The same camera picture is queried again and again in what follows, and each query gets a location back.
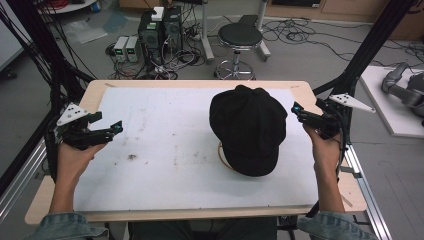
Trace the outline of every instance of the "gray floor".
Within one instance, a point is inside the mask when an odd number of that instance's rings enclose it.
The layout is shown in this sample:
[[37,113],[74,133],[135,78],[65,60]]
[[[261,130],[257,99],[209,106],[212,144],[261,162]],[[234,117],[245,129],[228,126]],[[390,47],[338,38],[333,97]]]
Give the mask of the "gray floor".
[[[104,8],[100,13],[89,9],[75,13],[63,14],[64,23],[87,20],[92,27],[116,26],[114,13],[117,9]],[[123,12],[130,20],[122,28],[112,29],[108,36],[86,44],[73,43],[72,47],[85,62],[87,67],[99,79],[107,79],[113,73],[113,64],[105,55],[105,48],[116,42],[120,35],[136,34],[138,15]],[[209,20],[212,29],[224,18]],[[345,23],[351,27],[357,24]],[[319,23],[309,23],[308,27],[317,32],[342,36],[361,41],[370,26],[356,28],[337,28]],[[272,39],[271,33],[265,35]],[[359,44],[328,35],[310,36],[310,40],[328,43],[338,53],[354,53]],[[231,52],[218,46],[214,37],[210,38],[216,61],[210,65],[187,67],[178,71],[179,79],[205,80],[214,79],[213,69],[216,63],[231,58]],[[67,55],[63,42],[58,41]],[[312,88],[318,87],[337,76],[346,68],[348,62],[337,57],[331,50],[316,44],[290,45],[281,41],[266,41],[272,56],[267,62],[261,55],[252,52],[242,55],[242,59],[251,64],[258,80],[303,80]],[[396,46],[388,42],[387,46]],[[424,65],[416,57],[403,50],[382,48],[375,60],[386,65],[407,61],[410,65]],[[11,65],[18,73],[16,79],[0,81],[0,152],[2,153],[0,173],[6,171],[16,154],[22,148],[49,109],[49,89],[44,83],[31,60],[22,55]],[[357,86],[356,98],[373,106],[363,86]],[[392,137],[378,114],[354,111],[351,137],[353,146],[360,159],[365,175],[386,220],[393,239],[424,239],[424,156],[423,139]],[[25,192],[18,199],[5,221],[0,225],[0,239],[21,239],[33,231],[34,226],[24,222],[25,213],[41,180],[34,178]],[[307,239],[304,233],[296,232],[298,239]],[[287,233],[280,232],[279,239],[289,239]]]

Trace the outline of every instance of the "stool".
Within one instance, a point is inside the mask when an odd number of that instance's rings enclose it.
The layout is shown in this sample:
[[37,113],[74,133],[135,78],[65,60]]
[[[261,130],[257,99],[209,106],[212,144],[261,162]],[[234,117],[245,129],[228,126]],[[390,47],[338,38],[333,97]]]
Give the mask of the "stool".
[[255,80],[250,65],[240,61],[240,52],[253,50],[262,42],[261,32],[253,26],[243,23],[231,23],[218,31],[218,41],[234,50],[233,60],[225,60],[215,68],[214,76],[222,80]]

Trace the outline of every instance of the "forearm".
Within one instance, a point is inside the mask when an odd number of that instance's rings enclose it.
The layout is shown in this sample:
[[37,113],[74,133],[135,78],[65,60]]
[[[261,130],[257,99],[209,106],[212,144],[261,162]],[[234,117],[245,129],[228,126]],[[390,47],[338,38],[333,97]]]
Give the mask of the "forearm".
[[344,213],[342,197],[337,184],[337,176],[334,171],[315,169],[318,184],[318,198],[320,211]]
[[49,213],[72,212],[77,182],[58,179],[55,185]]

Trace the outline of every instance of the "hat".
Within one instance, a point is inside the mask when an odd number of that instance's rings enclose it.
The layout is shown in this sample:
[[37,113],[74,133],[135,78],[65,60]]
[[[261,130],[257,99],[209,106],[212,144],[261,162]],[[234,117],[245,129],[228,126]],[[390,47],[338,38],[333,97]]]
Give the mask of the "hat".
[[284,107],[267,91],[243,85],[214,96],[209,109],[210,126],[227,162],[252,177],[265,176],[277,165],[286,117]]

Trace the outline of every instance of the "person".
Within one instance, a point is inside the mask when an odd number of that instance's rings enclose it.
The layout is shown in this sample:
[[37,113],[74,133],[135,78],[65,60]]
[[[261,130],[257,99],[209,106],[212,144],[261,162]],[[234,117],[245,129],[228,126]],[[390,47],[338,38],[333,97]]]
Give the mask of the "person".
[[[297,223],[298,228],[309,233],[310,238],[313,240],[378,239],[375,235],[363,231],[345,213],[335,171],[340,154],[340,136],[337,135],[333,139],[323,140],[315,129],[306,125],[304,125],[304,129],[311,138],[313,145],[312,151],[315,160],[314,170],[318,185],[320,212],[313,218],[300,218]],[[104,146],[97,145],[80,151],[64,143],[59,145],[57,181],[49,213],[42,219],[34,233],[26,239],[86,239],[107,235],[107,229],[91,227],[84,216],[73,212],[73,197],[78,180],[89,162],[94,158],[94,155]],[[226,235],[226,239],[265,239],[261,235],[249,235],[252,232],[256,232],[256,234],[260,232],[259,234],[270,236],[273,239],[277,238],[275,218],[255,219],[259,221],[259,224],[254,229],[250,229],[252,230],[250,232],[240,232],[238,230],[240,229],[238,225],[244,225],[246,220],[248,220],[248,218],[243,218],[238,219],[238,221],[234,219],[230,224],[224,226],[221,235]],[[153,229],[150,232],[140,230],[139,233],[155,234],[157,231],[154,229],[155,226],[158,226],[158,223],[160,224],[160,222],[150,222],[146,225],[139,224],[138,226],[133,226],[133,231],[143,228]],[[179,234],[179,238],[193,239],[192,234],[187,234],[186,229],[188,226],[186,221],[173,221],[172,223],[171,226],[174,228],[172,232]],[[267,232],[268,229],[275,229],[275,233],[270,234]]]

